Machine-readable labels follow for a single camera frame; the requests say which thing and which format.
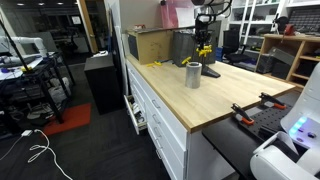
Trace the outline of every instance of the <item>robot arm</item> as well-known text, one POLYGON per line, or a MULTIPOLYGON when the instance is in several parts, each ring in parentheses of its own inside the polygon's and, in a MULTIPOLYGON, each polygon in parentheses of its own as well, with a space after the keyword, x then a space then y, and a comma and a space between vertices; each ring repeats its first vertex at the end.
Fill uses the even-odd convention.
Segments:
MULTIPOLYGON (((43 45, 43 40, 41 38, 11 37, 11 39, 13 40, 13 42, 19 43, 19 44, 32 44, 32 43, 34 43, 36 45, 37 49, 39 50, 40 55, 42 57, 47 57, 47 49, 43 45)), ((6 45, 5 45, 5 44, 9 44, 7 37, 0 36, 0 43, 3 47, 9 49, 9 47, 6 47, 6 45)), ((14 51, 13 48, 11 48, 10 53, 13 56, 16 56, 16 52, 14 51)))
POLYGON ((208 31, 208 26, 217 20, 222 20, 225 18, 223 15, 232 4, 232 0, 225 2, 225 0, 191 0, 194 5, 203 6, 201 9, 203 12, 200 12, 196 17, 195 22, 195 36, 194 39, 199 45, 199 49, 204 49, 204 46, 208 44, 211 40, 211 32, 208 31), (214 13, 212 6, 221 5, 228 3, 228 6, 222 10, 220 13, 214 13))

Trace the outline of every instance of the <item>gray floor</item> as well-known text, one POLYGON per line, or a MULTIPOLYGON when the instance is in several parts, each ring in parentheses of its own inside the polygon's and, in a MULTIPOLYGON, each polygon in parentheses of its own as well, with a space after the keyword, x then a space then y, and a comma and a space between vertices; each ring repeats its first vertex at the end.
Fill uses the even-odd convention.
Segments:
MULTIPOLYGON (((73 179, 169 179, 158 159, 149 136, 137 136, 125 109, 98 115, 83 74, 84 65, 71 66, 77 85, 70 106, 92 103, 91 123, 74 130, 49 136, 57 161, 73 179)), ((17 138, 0 141, 0 156, 17 138)), ((12 152, 0 161, 1 180, 66 179, 53 163, 50 152, 28 164, 36 152, 34 144, 44 145, 39 134, 21 139, 12 152)))

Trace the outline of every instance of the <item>white robot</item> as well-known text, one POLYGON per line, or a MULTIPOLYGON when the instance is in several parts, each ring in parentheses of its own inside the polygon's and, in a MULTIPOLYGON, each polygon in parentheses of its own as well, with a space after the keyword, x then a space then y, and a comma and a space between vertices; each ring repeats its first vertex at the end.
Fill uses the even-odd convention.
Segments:
MULTIPOLYGON (((35 44, 37 49, 39 50, 40 55, 43 58, 47 58, 48 51, 46 47, 43 45, 43 40, 41 38, 28 38, 28 37, 11 37, 12 41, 18 44, 35 44)), ((5 36, 0 36, 0 45, 4 49, 10 50, 10 54, 12 54, 12 57, 2 57, 2 63, 19 63, 20 59, 17 57, 16 51, 14 48, 8 47, 11 46, 9 43, 9 40, 5 36)))
POLYGON ((287 132, 278 132, 254 151, 251 159, 251 171, 260 180, 316 180, 320 172, 320 63, 302 91, 292 110, 281 120, 281 126, 287 132), (299 157, 295 143, 308 150, 293 161, 276 146, 280 140, 299 157))

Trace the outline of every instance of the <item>office chair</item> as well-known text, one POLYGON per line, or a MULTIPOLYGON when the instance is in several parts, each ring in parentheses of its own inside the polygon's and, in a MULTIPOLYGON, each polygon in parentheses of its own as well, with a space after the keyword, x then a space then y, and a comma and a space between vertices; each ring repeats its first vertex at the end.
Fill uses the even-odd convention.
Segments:
POLYGON ((246 45, 240 45, 239 43, 239 31, 228 30, 223 32, 223 49, 222 56, 229 61, 229 64, 243 62, 251 59, 249 56, 243 54, 246 50, 246 45), (239 46, 242 46, 241 54, 234 54, 238 51, 239 46))

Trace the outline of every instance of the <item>white cable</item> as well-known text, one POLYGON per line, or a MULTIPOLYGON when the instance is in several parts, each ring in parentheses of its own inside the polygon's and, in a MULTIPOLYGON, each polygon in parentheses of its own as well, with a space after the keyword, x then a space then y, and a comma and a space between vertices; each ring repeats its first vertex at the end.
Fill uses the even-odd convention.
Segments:
POLYGON ((22 137, 23 137, 23 136, 20 136, 20 138, 17 139, 16 142, 13 143, 13 145, 11 146, 11 148, 9 149, 9 151, 8 151, 5 155, 2 156, 2 158, 0 159, 0 161, 1 161, 3 158, 5 158, 5 157, 11 152, 11 150, 13 149, 13 147, 17 144, 18 141, 20 141, 20 139, 21 139, 22 137))
POLYGON ((49 147, 50 141, 49 141, 48 137, 47 137, 41 130, 39 130, 39 129, 34 130, 34 132, 40 132, 40 133, 47 139, 47 143, 48 143, 48 144, 47 144, 47 146, 40 146, 40 145, 34 145, 34 146, 32 146, 32 147, 30 148, 30 151, 35 150, 35 149, 39 149, 39 148, 42 148, 43 150, 40 151, 39 153, 33 155, 33 156, 28 160, 28 163, 31 163, 32 161, 36 160, 43 152, 45 152, 47 149, 49 149, 49 150, 52 152, 53 156, 54 156, 54 163, 56 164, 56 166, 60 169, 60 171, 62 172, 62 174, 63 174, 65 177, 67 177, 68 179, 72 180, 72 178, 71 178, 70 176, 68 176, 68 175, 62 170, 62 168, 58 165, 58 163, 57 163, 57 156, 56 156, 56 154, 54 153, 54 151, 49 147))

